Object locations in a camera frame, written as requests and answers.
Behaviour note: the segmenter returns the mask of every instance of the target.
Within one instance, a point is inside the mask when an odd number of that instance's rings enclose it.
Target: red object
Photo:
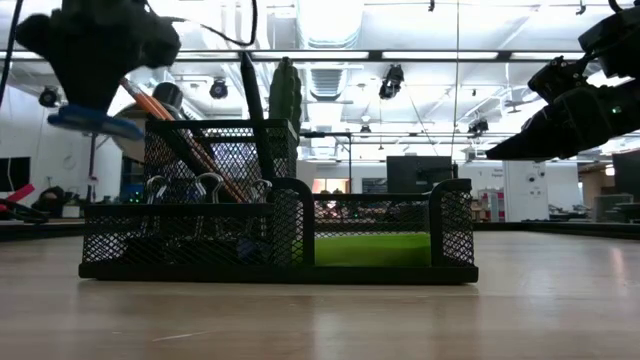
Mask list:
[[[31,185],[25,185],[23,187],[21,187],[20,189],[18,189],[16,192],[14,192],[13,194],[7,196],[7,198],[5,200],[11,201],[11,202],[15,202],[17,203],[18,201],[26,198],[27,196],[31,195],[32,192],[34,192],[36,190],[36,188]],[[0,205],[0,212],[5,212],[7,211],[7,207],[4,205]]]

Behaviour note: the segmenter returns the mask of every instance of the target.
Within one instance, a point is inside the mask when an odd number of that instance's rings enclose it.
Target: green cactus figurine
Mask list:
[[[300,135],[302,114],[302,83],[298,69],[288,57],[282,58],[273,73],[269,93],[269,118],[287,119],[297,135]]]

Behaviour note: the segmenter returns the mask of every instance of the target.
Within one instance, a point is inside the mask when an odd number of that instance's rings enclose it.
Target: black mesh desk organizer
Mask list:
[[[86,208],[80,277],[347,284],[477,281],[470,180],[448,180],[424,195],[314,198],[293,178],[297,140],[288,124],[265,123],[271,139],[269,157],[276,175],[282,176],[272,179],[265,204],[242,201],[265,165],[248,122],[148,123],[145,175],[162,175],[170,186],[159,204]],[[194,154],[194,147],[201,148]],[[225,172],[233,189],[227,189],[220,204],[199,203],[193,180],[212,163]],[[334,210],[327,218],[327,202],[338,204],[340,213]],[[369,208],[384,211],[363,210]],[[430,267],[315,266],[315,239],[327,234],[425,231],[431,234]]]

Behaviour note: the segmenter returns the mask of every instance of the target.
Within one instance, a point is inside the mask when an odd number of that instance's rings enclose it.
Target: robotic arm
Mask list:
[[[20,23],[16,41],[51,64],[71,104],[105,113],[123,76],[172,65],[181,46],[146,0],[64,0]]]
[[[547,105],[519,134],[488,150],[487,158],[565,159],[640,129],[640,1],[625,10],[614,0],[610,4],[616,13],[579,37],[582,59],[557,57],[529,81]],[[607,77],[633,80],[616,87],[590,85],[583,73],[596,59]]]

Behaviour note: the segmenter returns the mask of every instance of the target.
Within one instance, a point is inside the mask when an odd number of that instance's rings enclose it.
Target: green artificial grass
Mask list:
[[[358,235],[316,239],[316,266],[424,267],[429,234]]]

